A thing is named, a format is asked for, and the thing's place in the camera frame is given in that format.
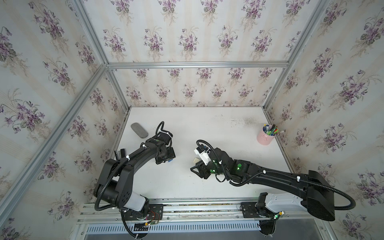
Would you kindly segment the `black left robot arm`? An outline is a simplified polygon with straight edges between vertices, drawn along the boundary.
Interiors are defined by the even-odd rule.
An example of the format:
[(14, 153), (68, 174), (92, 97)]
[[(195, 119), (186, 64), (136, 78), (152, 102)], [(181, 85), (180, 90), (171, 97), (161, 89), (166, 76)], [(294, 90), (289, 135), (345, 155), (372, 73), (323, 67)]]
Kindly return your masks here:
[(165, 130), (164, 125), (165, 122), (160, 122), (155, 135), (141, 143), (136, 151), (127, 155), (122, 149), (119, 159), (104, 163), (93, 193), (95, 211), (117, 208), (141, 212), (145, 208), (148, 199), (133, 191), (136, 172), (152, 159), (159, 165), (176, 157), (172, 147), (173, 134)]

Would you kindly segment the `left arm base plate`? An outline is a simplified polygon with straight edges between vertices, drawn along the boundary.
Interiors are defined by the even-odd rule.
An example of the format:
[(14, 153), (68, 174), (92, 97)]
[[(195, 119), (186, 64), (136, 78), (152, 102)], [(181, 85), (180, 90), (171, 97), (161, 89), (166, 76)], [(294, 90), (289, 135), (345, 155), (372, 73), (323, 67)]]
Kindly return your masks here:
[(127, 210), (123, 211), (123, 215), (126, 221), (160, 221), (163, 219), (164, 205), (163, 204), (151, 204), (144, 205), (141, 211)]

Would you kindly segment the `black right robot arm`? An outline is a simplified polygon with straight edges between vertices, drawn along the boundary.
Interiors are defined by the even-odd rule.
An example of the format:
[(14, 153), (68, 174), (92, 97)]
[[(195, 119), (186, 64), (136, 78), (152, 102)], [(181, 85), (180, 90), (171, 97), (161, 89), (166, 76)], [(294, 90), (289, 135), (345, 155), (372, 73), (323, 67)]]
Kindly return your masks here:
[(286, 173), (249, 161), (234, 160), (204, 140), (197, 140), (196, 144), (195, 154), (201, 161), (191, 171), (201, 179), (223, 175), (223, 180), (234, 187), (255, 184), (285, 191), (301, 199), (300, 206), (310, 215), (329, 222), (335, 220), (335, 211), (349, 211), (356, 207), (356, 201), (350, 195), (332, 187), (316, 171)]

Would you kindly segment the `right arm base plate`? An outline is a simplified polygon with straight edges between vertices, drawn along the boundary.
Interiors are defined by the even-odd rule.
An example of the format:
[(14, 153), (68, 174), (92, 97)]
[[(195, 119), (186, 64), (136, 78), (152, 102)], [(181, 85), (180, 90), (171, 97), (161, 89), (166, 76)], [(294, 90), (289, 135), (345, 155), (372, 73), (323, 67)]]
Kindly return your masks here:
[(267, 208), (266, 203), (262, 202), (242, 202), (240, 210), (244, 218), (262, 218), (266, 220), (277, 220), (285, 214), (283, 211), (271, 211)]

